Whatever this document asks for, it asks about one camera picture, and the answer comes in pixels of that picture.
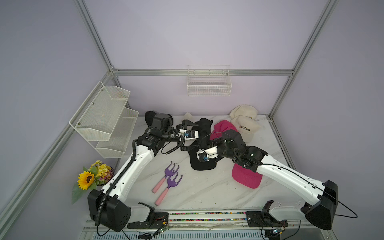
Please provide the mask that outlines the black cap with white logo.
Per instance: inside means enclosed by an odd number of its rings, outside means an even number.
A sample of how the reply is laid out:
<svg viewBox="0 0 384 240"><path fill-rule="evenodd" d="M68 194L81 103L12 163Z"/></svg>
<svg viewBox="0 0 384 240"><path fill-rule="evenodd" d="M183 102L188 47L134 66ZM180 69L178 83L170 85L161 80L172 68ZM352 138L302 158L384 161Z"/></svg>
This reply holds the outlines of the black cap with white logo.
<svg viewBox="0 0 384 240"><path fill-rule="evenodd" d="M208 170L213 170L217 166L217 162L219 162L223 157L218 157L213 160L209 160L206 162L200 162L198 158L198 150L199 146L196 141L191 143L191 146L189 148L188 154L190 157L190 165L193 170L195 171L208 171Z"/></svg>

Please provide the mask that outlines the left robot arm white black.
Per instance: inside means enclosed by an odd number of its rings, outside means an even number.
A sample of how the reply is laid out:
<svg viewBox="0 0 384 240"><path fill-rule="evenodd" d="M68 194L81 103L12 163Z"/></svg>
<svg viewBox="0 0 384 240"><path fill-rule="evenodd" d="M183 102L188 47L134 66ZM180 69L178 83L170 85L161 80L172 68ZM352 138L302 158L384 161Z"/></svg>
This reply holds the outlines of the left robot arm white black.
<svg viewBox="0 0 384 240"><path fill-rule="evenodd" d="M148 111L148 125L143 135L133 140L133 153L116 175L101 190L92 190L88 195L90 217L95 226L120 232L128 225L150 227L155 222L155 209L145 203L127 205L129 192L143 169L152 161L166 143L177 145L172 153L185 145L187 140L200 137L199 124L183 120L176 127L169 114Z"/></svg>

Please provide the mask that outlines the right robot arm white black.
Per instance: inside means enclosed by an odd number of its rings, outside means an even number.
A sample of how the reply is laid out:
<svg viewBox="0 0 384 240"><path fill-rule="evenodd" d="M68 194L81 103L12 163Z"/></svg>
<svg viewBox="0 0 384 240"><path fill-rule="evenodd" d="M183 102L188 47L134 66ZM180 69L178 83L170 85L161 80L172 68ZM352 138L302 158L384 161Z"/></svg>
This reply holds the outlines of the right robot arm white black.
<svg viewBox="0 0 384 240"><path fill-rule="evenodd" d="M276 221L307 220L322 230L331 230L338 206L338 185L330 180L320 182L309 178L274 159L266 151L248 146L240 133L225 131L210 141L208 148L198 152L201 162L231 159L236 165L266 176L300 198L289 204L268 204L268 213Z"/></svg>

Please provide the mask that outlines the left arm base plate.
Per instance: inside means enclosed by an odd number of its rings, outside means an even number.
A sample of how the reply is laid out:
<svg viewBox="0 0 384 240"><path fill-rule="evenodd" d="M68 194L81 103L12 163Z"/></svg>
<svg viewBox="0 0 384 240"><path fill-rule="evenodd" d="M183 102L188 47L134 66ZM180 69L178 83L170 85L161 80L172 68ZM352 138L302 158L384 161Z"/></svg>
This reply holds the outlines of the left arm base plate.
<svg viewBox="0 0 384 240"><path fill-rule="evenodd" d="M127 229L159 229L167 226L169 221L168 212L158 212L154 207L138 203L131 207Z"/></svg>

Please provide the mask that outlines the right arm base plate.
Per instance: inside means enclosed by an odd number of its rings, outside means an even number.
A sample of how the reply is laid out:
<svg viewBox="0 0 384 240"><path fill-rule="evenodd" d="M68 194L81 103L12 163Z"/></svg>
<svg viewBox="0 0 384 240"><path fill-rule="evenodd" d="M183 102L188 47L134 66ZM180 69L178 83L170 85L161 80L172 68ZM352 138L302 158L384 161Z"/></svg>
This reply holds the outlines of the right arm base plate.
<svg viewBox="0 0 384 240"><path fill-rule="evenodd" d="M247 211L246 220L250 228L256 227L287 227L287 220L278 221L270 214L270 207L273 200L267 201L262 210Z"/></svg>

